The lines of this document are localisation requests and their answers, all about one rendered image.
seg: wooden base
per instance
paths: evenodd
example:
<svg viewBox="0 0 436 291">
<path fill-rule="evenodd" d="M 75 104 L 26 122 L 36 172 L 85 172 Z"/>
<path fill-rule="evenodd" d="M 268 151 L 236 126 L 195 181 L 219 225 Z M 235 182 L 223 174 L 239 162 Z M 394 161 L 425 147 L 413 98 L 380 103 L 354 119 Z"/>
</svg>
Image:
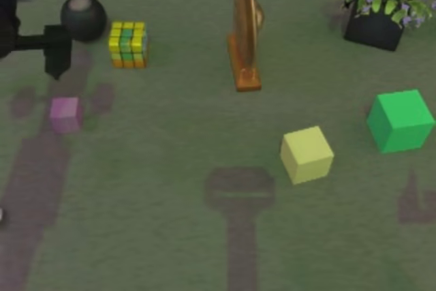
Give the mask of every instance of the wooden base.
<svg viewBox="0 0 436 291">
<path fill-rule="evenodd" d="M 236 90 L 240 92 L 260 90 L 262 88 L 262 83 L 260 82 L 258 69 L 256 67 L 243 67 L 236 47 L 236 38 L 234 34 L 227 36 L 227 45 L 230 61 L 232 63 Z"/>
</svg>

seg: wooden disc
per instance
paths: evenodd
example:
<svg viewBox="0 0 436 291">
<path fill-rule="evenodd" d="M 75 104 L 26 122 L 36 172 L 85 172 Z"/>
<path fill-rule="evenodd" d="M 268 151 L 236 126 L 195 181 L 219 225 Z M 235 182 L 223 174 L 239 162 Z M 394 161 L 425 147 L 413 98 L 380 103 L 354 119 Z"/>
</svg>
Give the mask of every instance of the wooden disc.
<svg viewBox="0 0 436 291">
<path fill-rule="evenodd" d="M 234 34 L 240 60 L 245 67 L 252 67 L 258 28 L 255 0 L 234 0 Z"/>
</svg>

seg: black flower pot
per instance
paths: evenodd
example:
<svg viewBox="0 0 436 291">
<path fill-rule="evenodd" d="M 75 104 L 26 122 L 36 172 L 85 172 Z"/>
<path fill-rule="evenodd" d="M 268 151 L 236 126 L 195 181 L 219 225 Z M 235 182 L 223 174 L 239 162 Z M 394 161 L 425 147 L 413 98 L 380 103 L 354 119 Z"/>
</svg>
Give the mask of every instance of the black flower pot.
<svg viewBox="0 0 436 291">
<path fill-rule="evenodd" d="M 354 1 L 348 5 L 348 11 L 349 16 L 343 30 L 345 40 L 383 50 L 396 50 L 404 27 L 399 27 L 391 16 L 384 14 L 384 5 L 377 13 L 371 11 L 369 15 L 356 17 L 357 3 Z"/>
<path fill-rule="evenodd" d="M 93 42 L 103 35 L 108 17 L 98 0 L 67 0 L 61 9 L 61 22 L 74 40 Z"/>
</svg>

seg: green surface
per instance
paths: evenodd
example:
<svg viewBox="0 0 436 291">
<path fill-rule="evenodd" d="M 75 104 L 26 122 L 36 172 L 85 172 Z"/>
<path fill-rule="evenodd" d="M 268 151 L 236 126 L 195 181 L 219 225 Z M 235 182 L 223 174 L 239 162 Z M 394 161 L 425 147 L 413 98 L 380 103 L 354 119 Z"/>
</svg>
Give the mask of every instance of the green surface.
<svg viewBox="0 0 436 291">
<path fill-rule="evenodd" d="M 419 90 L 378 95 L 367 119 L 382 153 L 421 148 L 435 120 Z"/>
<path fill-rule="evenodd" d="M 32 18 L 22 20 L 23 33 L 56 21 L 63 1 L 20 7 Z M 86 46 L 95 62 L 87 93 L 111 82 L 116 100 L 94 129 L 72 138 L 57 224 L 46 231 L 27 291 L 225 290 L 225 221 L 204 204 L 204 181 L 219 166 L 262 166 L 275 178 L 275 205 L 257 220 L 260 291 L 401 290 L 405 275 L 419 291 L 434 291 L 436 227 L 400 226 L 396 201 L 411 167 L 421 188 L 436 188 L 436 142 L 381 156 L 364 107 L 391 90 L 434 94 L 435 21 L 387 53 L 329 29 L 322 9 L 332 0 L 259 0 L 263 90 L 240 94 L 225 44 L 232 0 L 101 1 L 113 20 L 147 21 L 150 65 L 112 69 L 106 40 Z M 2 61 L 4 104 L 21 87 L 44 94 L 42 64 L 38 52 Z M 436 109 L 436 100 L 428 105 Z M 2 107 L 0 185 L 42 110 L 11 121 Z M 335 163 L 322 183 L 292 187 L 279 142 L 314 125 Z"/>
</svg>

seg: pink cube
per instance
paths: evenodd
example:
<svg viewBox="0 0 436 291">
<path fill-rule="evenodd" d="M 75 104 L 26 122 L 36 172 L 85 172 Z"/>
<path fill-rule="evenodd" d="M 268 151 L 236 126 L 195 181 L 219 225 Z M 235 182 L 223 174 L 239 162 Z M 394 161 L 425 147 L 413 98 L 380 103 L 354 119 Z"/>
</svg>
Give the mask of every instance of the pink cube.
<svg viewBox="0 0 436 291">
<path fill-rule="evenodd" d="M 82 107 L 77 97 L 54 98 L 50 108 L 53 130 L 60 134 L 73 133 L 82 125 Z"/>
</svg>

